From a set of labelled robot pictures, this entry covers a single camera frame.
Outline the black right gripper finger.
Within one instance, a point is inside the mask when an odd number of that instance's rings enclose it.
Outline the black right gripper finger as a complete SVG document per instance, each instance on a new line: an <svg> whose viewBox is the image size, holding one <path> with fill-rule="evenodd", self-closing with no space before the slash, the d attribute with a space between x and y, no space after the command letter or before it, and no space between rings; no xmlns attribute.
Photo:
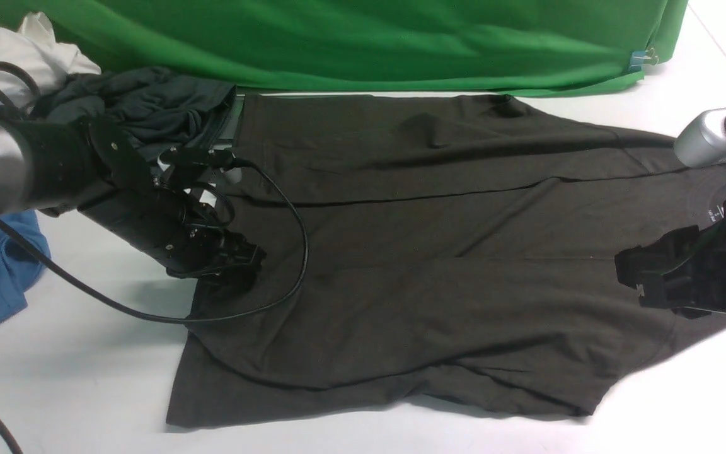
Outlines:
<svg viewBox="0 0 726 454"><path fill-rule="evenodd" d="M688 252L699 236L700 228L697 225L683 227L666 233L650 245L637 245L619 251L614 256L618 282L633 288L640 272L666 269L668 265L677 264L677 259Z"/></svg>
<svg viewBox="0 0 726 454"><path fill-rule="evenodd" d="M642 307L671 310L665 275L637 275L638 302Z"/></svg>

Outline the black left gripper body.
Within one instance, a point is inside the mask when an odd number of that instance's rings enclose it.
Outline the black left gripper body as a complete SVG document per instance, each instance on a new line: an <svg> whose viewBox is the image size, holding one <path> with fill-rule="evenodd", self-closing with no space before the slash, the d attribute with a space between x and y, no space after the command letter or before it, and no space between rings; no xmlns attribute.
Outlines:
<svg viewBox="0 0 726 454"><path fill-rule="evenodd" d="M150 256L176 277L193 277L221 257L224 231L216 215L189 193L174 189L112 122L79 124L97 173L81 214Z"/></svg>

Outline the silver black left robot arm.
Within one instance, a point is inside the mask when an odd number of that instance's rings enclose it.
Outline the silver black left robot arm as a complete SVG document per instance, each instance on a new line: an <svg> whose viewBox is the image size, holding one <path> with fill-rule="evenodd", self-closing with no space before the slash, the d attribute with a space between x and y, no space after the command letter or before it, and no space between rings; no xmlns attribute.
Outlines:
<svg viewBox="0 0 726 454"><path fill-rule="evenodd" d="M199 201L211 170L227 170L227 150L168 149L152 166L112 121L70 124L0 118L0 215L78 211L150 256L176 278L253 284L265 253Z"/></svg>

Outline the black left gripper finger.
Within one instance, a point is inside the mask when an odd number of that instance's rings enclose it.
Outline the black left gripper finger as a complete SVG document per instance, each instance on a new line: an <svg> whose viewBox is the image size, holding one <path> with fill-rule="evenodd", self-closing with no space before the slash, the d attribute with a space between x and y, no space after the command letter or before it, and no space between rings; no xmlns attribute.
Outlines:
<svg viewBox="0 0 726 454"><path fill-rule="evenodd" d="M262 269L263 256L240 258L237 256L217 257L196 273L199 281L216 286L245 290L253 286Z"/></svg>
<svg viewBox="0 0 726 454"><path fill-rule="evenodd" d="M248 241L244 235L224 231L221 258L224 259L222 264L229 268L260 269L265 261L266 252L259 245Z"/></svg>

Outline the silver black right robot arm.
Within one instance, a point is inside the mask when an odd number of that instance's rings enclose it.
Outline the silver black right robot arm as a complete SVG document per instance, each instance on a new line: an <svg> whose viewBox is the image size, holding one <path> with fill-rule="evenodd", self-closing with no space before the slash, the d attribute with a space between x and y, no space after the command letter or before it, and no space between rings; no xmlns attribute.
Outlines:
<svg viewBox="0 0 726 454"><path fill-rule="evenodd" d="M677 137L674 152L691 168L726 163L726 108L700 113ZM706 228L685 227L645 247L617 253L620 284L638 293L642 307L695 319L726 314L726 201Z"/></svg>

